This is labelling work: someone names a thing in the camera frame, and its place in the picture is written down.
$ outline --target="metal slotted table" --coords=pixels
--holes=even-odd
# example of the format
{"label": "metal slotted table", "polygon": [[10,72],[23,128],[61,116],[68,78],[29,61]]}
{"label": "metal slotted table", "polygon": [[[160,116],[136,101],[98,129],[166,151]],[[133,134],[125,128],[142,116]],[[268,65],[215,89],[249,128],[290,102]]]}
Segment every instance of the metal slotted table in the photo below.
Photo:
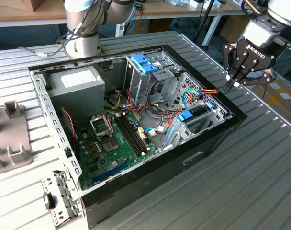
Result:
{"label": "metal slotted table", "polygon": [[[219,64],[176,32],[102,40],[107,53],[169,44],[216,87]],[[52,53],[59,45],[33,49]],[[0,51],[0,107],[17,100],[26,108],[33,162],[0,174],[0,229],[54,229],[40,180],[61,168],[27,67],[66,60],[23,50]],[[186,172],[110,217],[98,230],[291,229],[291,124],[249,90],[227,93],[248,118],[219,149]],[[87,229],[79,217],[62,229]]]}

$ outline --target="desk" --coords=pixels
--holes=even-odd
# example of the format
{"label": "desk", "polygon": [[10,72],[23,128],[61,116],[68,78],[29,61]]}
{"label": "desk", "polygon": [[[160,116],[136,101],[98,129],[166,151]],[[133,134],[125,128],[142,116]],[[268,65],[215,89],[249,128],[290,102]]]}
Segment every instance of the desk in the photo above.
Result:
{"label": "desk", "polygon": [[[143,19],[199,17],[201,13],[201,9],[196,9],[189,4],[173,6],[168,2],[158,3],[149,1],[143,4],[143,6]],[[209,16],[214,16],[214,19],[202,45],[206,46],[209,44],[222,16],[242,14],[244,13],[241,8],[231,0],[226,4],[222,4],[220,8],[213,8]],[[136,11],[134,19],[139,18],[140,12]],[[45,0],[35,12],[0,6],[0,27],[63,23],[67,23],[67,20],[62,0]],[[123,36],[123,31],[123,24],[118,24],[116,36]]]}
{"label": "desk", "polygon": [[[101,40],[107,53],[168,44],[215,87],[224,69],[174,31]],[[59,45],[33,47],[54,52]],[[26,108],[33,162],[0,174],[0,230],[54,230],[40,180],[62,168],[27,71],[66,60],[64,52],[41,58],[24,50],[0,51],[0,106]],[[248,115],[212,155],[101,223],[96,230],[291,229],[291,124],[246,88],[226,94]],[[62,230],[87,230],[83,217]]]}

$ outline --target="green motherboard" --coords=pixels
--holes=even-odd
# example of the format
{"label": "green motherboard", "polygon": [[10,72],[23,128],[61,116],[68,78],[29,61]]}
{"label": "green motherboard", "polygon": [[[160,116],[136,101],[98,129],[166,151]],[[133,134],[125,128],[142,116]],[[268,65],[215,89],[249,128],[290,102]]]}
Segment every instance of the green motherboard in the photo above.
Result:
{"label": "green motherboard", "polygon": [[[79,178],[82,190],[91,188],[94,184],[114,176],[122,170],[128,169],[151,155],[158,152],[156,145],[148,138],[141,138],[140,128],[134,114],[129,113],[125,117],[110,118],[109,124],[113,133],[98,138],[96,133],[106,132],[108,127],[103,119],[95,126],[89,125],[77,132],[79,141],[79,164],[82,175]],[[139,150],[136,144],[146,147]]]}

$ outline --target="open computer tower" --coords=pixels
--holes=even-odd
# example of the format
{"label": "open computer tower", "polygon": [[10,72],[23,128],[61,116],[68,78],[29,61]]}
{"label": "open computer tower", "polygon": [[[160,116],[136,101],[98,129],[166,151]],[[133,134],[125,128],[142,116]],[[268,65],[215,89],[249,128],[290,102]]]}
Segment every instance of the open computer tower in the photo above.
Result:
{"label": "open computer tower", "polygon": [[63,169],[42,180],[56,227],[88,227],[212,153],[246,115],[170,46],[29,68]]}

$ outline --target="blue cable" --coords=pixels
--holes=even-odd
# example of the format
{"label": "blue cable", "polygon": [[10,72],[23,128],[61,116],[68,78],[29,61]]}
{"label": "blue cable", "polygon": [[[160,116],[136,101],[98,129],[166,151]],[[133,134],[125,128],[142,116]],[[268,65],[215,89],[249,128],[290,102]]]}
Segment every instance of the blue cable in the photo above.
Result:
{"label": "blue cable", "polygon": [[148,133],[148,131],[150,131],[151,129],[154,129],[154,127],[149,127],[145,130],[145,133]]}
{"label": "blue cable", "polygon": [[182,104],[184,105],[184,107],[185,107],[186,109],[188,109],[188,107],[187,107],[187,105],[186,105],[186,103],[185,103],[185,93],[187,93],[187,92],[193,92],[195,95],[199,95],[198,92],[196,92],[195,90],[192,90],[192,89],[190,89],[190,90],[186,90],[186,91],[182,94]]}
{"label": "blue cable", "polygon": [[133,26],[132,26],[132,29],[130,30],[130,32],[128,32],[127,36],[130,35],[131,31],[133,31],[134,26],[135,26],[135,20],[133,20]]}

